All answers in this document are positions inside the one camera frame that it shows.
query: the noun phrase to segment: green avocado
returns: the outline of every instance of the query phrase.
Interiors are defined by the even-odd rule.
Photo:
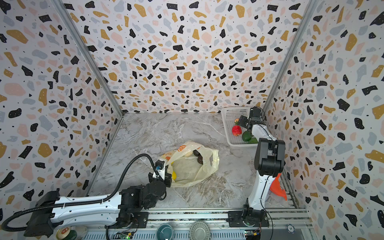
[[[252,143],[258,143],[257,141],[257,138],[251,138],[251,140],[248,141],[248,143],[252,144]]]
[[[252,138],[252,135],[250,131],[245,131],[241,137],[244,142],[248,142]]]

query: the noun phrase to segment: orange funnel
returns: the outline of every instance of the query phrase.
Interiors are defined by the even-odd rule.
[[[277,177],[273,180],[271,187],[269,187],[269,190],[271,190],[271,192],[273,192],[277,196],[281,196],[285,198],[285,200],[287,201],[287,194],[285,193],[285,190],[280,187],[280,182],[279,182],[280,175],[281,173],[279,173]]]

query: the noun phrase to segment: gray marble surface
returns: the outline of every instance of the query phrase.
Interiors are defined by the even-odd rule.
[[[242,207],[255,181],[256,149],[231,149],[220,114],[126,114],[89,195],[112,192],[126,164],[136,155],[147,153],[156,161],[189,140],[219,150],[218,171],[192,187],[167,188],[166,199],[158,201],[156,208]],[[149,161],[138,159],[120,189],[147,184],[149,172]],[[289,203],[270,192],[265,207],[289,207]]]

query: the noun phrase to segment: white plastic basket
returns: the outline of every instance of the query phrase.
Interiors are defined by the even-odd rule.
[[[232,148],[241,148],[241,147],[257,147],[255,144],[247,144],[242,139],[242,134],[240,136],[235,136],[232,134],[232,128],[235,125],[235,119],[240,118],[241,115],[248,117],[251,107],[230,107],[221,109],[221,117],[223,118],[225,136],[227,137],[227,142]],[[242,133],[247,131],[246,128],[241,127]]]

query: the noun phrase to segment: patterned wall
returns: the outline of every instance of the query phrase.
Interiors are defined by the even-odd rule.
[[[319,1],[267,112],[319,239],[384,239],[383,10]]]
[[[75,1],[67,10],[124,112],[263,105],[306,1]]]
[[[84,196],[118,116],[51,2],[0,7],[2,222],[56,188]],[[1,231],[0,238],[22,234]]]

